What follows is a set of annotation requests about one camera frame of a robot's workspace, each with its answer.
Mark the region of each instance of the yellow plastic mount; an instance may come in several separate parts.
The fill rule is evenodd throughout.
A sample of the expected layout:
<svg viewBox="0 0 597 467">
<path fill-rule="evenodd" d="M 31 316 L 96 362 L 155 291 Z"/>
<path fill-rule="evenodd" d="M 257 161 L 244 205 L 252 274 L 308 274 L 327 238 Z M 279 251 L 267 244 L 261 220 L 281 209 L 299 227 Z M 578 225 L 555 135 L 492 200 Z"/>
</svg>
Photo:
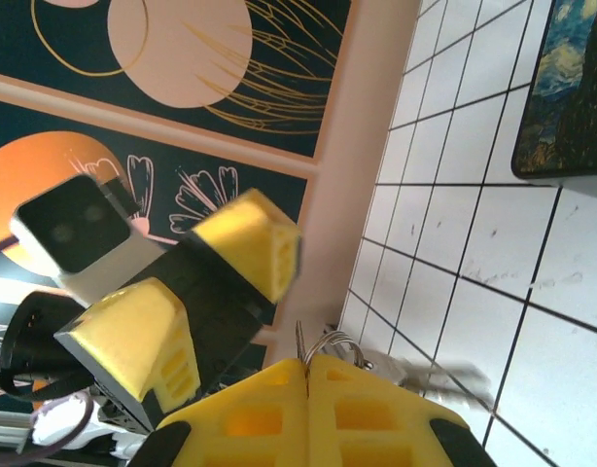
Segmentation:
<svg viewBox="0 0 597 467">
<path fill-rule="evenodd" d="M 283 298 L 299 266 L 299 227 L 251 189 L 193 231 L 270 302 Z"/>
<path fill-rule="evenodd" d="M 451 467 L 429 421 L 456 413 L 328 355 L 284 360 L 173 413 L 173 467 Z"/>
<path fill-rule="evenodd" d="M 69 334 L 137 401 L 154 390 L 164 413 L 200 386 L 184 305 L 154 277 L 92 305 Z"/>
</svg>

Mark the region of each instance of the orange circle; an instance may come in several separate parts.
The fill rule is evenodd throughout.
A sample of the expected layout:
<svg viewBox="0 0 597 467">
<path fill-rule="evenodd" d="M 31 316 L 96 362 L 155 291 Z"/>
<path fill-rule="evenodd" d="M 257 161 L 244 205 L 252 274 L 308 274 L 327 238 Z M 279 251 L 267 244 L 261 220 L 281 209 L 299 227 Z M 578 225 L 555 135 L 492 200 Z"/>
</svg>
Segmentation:
<svg viewBox="0 0 597 467">
<path fill-rule="evenodd" d="M 0 148 L 0 240 L 11 235 L 9 221 L 26 200 L 78 173 L 91 173 L 100 183 L 125 173 L 111 151 L 95 139 L 72 131 L 31 134 Z M 21 246 L 5 251 L 12 261 L 37 274 L 44 267 Z"/>
</svg>

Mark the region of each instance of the camera lens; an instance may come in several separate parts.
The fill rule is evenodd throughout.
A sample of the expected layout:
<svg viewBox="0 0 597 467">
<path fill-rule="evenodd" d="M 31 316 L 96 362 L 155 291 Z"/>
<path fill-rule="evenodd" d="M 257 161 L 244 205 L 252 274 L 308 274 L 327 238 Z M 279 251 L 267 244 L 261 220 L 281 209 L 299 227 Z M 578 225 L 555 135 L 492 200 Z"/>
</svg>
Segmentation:
<svg viewBox="0 0 597 467">
<path fill-rule="evenodd" d="M 97 222 L 103 217 L 104 210 L 96 204 L 92 204 L 85 209 L 85 219 L 87 219 L 88 222 Z"/>
<path fill-rule="evenodd" d="M 74 230 L 66 224 L 59 224 L 54 227 L 52 234 L 53 239 L 58 243 L 67 243 L 74 238 Z"/>
</svg>

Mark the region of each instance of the abstract art print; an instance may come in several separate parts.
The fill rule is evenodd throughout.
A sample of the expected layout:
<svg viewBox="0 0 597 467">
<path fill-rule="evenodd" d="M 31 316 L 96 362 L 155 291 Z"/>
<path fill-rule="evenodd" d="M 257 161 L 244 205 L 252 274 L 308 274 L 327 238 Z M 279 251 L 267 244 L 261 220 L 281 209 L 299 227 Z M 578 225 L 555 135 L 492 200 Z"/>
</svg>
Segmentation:
<svg viewBox="0 0 597 467">
<path fill-rule="evenodd" d="M 0 0 L 0 75 L 313 157 L 350 0 Z"/>
<path fill-rule="evenodd" d="M 78 173 L 120 177 L 141 210 L 131 219 L 149 240 L 170 247 L 198 221 L 257 188 L 295 222 L 304 208 L 300 173 L 191 151 L 0 101 L 0 240 L 16 207 Z M 0 342 L 17 305 L 33 290 L 62 293 L 19 246 L 0 254 Z M 276 308 L 262 322 L 273 325 Z M 30 405 L 0 397 L 1 411 Z"/>
<path fill-rule="evenodd" d="M 597 174 L 597 0 L 555 0 L 512 169 L 521 178 Z"/>
</svg>

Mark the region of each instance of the flower line drawing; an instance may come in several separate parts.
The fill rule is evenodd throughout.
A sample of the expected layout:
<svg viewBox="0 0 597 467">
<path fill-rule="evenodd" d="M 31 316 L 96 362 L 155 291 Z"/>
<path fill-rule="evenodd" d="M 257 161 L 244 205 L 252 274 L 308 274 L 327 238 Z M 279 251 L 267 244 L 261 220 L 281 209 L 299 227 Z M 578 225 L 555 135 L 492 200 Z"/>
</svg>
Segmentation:
<svg viewBox="0 0 597 467">
<path fill-rule="evenodd" d="M 182 171 L 179 176 L 183 184 L 175 202 L 186 212 L 169 215 L 170 229 L 175 234 L 187 232 L 238 196 L 238 171 L 235 167 L 219 167 L 216 179 L 207 170 L 191 175 Z"/>
<path fill-rule="evenodd" d="M 118 168 L 115 167 L 112 161 L 106 158 L 98 159 L 96 162 L 82 163 L 74 160 L 70 161 L 70 163 L 79 173 L 88 173 L 91 175 L 96 174 L 101 166 L 109 165 L 110 170 L 115 172 L 115 176 L 120 176 Z M 132 225 L 150 240 L 169 245 L 176 244 L 176 240 L 150 233 L 150 212 L 152 210 L 155 182 L 154 162 L 147 156 L 139 157 L 130 154 L 126 159 L 125 165 L 130 191 L 134 200 L 141 206 L 141 210 L 130 218 Z"/>
</svg>

